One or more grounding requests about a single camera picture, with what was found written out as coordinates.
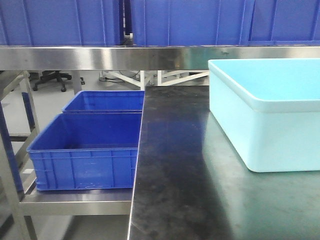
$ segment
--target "black countertop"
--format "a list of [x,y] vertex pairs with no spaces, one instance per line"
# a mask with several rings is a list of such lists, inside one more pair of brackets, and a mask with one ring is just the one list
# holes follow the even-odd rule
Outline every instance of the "black countertop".
[[249,171],[207,86],[145,94],[129,240],[320,240],[320,171]]

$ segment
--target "blue plastic crate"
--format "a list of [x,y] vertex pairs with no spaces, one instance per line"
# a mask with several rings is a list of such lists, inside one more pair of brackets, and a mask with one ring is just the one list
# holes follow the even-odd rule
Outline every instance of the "blue plastic crate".
[[27,148],[37,189],[132,188],[141,116],[58,115]]
[[123,0],[0,1],[1,45],[108,46],[123,39]]
[[320,58],[210,60],[210,110],[248,169],[320,170]]
[[80,91],[64,113],[141,113],[144,91]]
[[254,0],[131,0],[139,46],[247,45]]
[[255,0],[251,46],[319,45],[318,0]]

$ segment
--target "metal rack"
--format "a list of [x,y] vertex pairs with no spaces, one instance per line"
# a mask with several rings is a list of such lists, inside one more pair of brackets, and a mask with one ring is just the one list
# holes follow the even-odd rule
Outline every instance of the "metal rack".
[[[320,46],[0,47],[0,70],[17,76],[21,76],[23,71],[23,77],[0,80],[0,96],[3,99],[25,79],[25,92],[34,110],[27,72],[31,70],[71,70],[74,71],[74,79],[78,79],[78,71],[81,70],[207,70],[210,59],[258,58],[320,58]],[[80,89],[80,81],[74,81],[74,91]],[[32,215],[129,214],[131,189],[38,192],[35,190],[34,173],[23,183],[23,190],[17,188],[21,179],[18,177],[17,180],[14,174],[17,168],[15,157],[8,155],[10,139],[3,114],[0,118],[0,174],[22,239],[37,239]],[[25,159],[27,145],[39,132],[36,119],[33,128],[22,147],[23,151],[16,157]]]

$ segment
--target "plastic bin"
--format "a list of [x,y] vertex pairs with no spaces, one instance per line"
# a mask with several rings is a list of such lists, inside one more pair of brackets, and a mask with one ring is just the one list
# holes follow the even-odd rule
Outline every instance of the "plastic bin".
[[319,45],[318,0],[255,0],[251,46]]
[[131,0],[139,46],[247,45],[254,0]]
[[108,46],[124,39],[122,0],[1,0],[0,44]]
[[254,172],[320,170],[320,59],[210,60],[210,110]]
[[141,113],[144,91],[80,91],[64,113]]
[[58,115],[27,148],[37,189],[132,188],[141,115]]

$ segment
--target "floor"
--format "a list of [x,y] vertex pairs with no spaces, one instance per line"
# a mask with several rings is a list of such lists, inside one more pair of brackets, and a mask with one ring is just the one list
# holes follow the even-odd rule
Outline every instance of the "floor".
[[[82,85],[83,90],[139,90],[137,86],[127,82],[115,83],[120,82],[117,79],[99,80],[98,71],[81,71],[80,75],[85,80],[85,85]],[[208,78],[203,77],[179,85],[208,85],[208,83]],[[66,81],[66,92],[61,92],[60,89],[61,86],[57,82],[51,81],[39,85],[38,91],[33,92],[33,100],[41,130],[55,115],[61,113],[62,107],[74,96],[72,80]],[[29,133],[19,87],[6,96],[1,103],[9,132],[11,134]],[[16,152],[21,143],[13,142],[12,146]],[[8,207],[3,203],[4,197],[4,194],[0,193],[0,215],[8,211]],[[129,216],[126,215],[33,216],[32,218],[39,240],[125,240],[127,238]],[[5,225],[0,227],[0,239],[19,239],[12,219],[9,219]]]

